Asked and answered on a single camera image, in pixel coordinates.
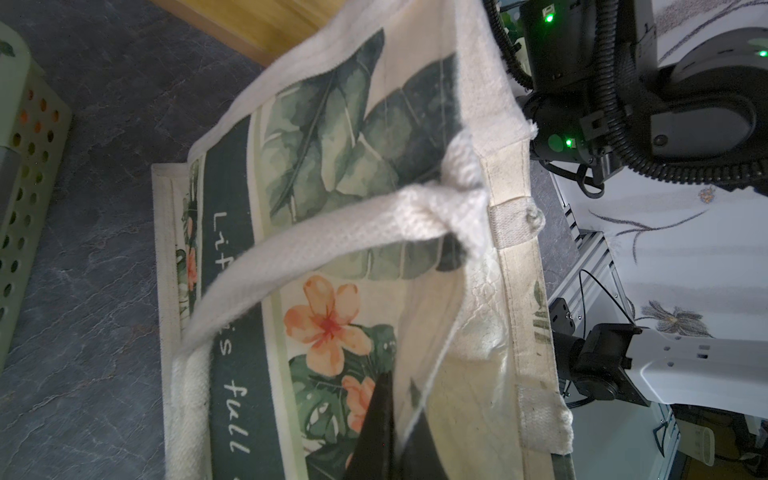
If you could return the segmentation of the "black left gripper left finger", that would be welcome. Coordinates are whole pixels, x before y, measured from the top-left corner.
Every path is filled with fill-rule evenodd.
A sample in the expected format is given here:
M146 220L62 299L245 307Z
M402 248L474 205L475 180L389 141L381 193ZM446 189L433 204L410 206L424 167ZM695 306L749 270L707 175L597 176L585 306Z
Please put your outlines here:
M391 373L379 376L344 480L394 478L394 407Z

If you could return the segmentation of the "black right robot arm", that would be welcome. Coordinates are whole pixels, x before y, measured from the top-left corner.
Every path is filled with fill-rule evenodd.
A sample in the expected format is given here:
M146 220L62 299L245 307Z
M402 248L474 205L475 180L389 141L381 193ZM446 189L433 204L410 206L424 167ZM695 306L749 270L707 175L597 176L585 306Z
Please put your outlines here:
M657 54L648 1L484 3L530 154L623 247L630 304L553 334L583 401L767 414L767 28Z

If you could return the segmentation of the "pale green perforated fruit basket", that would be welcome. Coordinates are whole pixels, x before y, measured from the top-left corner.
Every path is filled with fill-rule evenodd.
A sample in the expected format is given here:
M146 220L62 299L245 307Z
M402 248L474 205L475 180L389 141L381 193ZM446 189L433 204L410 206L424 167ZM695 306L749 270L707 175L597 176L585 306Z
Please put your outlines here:
M1 360L21 312L72 121L22 37L1 25Z

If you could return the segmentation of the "white shelf rack with wood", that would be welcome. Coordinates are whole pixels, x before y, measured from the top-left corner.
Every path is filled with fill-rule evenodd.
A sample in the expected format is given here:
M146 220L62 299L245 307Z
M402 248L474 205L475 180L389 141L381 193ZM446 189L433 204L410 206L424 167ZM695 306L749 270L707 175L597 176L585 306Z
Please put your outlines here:
M344 0L154 0L262 66L323 28Z

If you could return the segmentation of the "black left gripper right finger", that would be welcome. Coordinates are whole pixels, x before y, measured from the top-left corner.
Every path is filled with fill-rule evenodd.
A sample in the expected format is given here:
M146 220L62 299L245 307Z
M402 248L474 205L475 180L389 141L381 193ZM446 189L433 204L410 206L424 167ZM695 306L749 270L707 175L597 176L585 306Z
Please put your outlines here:
M400 457L399 478L447 480L425 413L421 413Z

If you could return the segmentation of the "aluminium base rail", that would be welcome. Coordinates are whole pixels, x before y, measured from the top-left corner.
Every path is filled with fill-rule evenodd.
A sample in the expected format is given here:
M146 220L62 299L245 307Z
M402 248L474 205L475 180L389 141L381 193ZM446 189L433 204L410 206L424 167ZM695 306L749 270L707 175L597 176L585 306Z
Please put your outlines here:
M580 258L550 296L563 299L584 338L600 323L624 323L627 300L613 257L599 232L579 240ZM594 401L573 411L577 479L666 479L674 463L679 430L669 407L618 400Z

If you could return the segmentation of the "cream canvas grocery bag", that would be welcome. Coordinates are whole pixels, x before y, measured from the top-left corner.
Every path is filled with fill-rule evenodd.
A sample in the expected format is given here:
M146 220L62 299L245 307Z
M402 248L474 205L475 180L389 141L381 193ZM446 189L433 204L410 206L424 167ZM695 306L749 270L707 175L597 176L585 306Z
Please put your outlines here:
M447 479L571 479L537 131L478 1L350 1L152 170L165 475L343 479L391 373Z

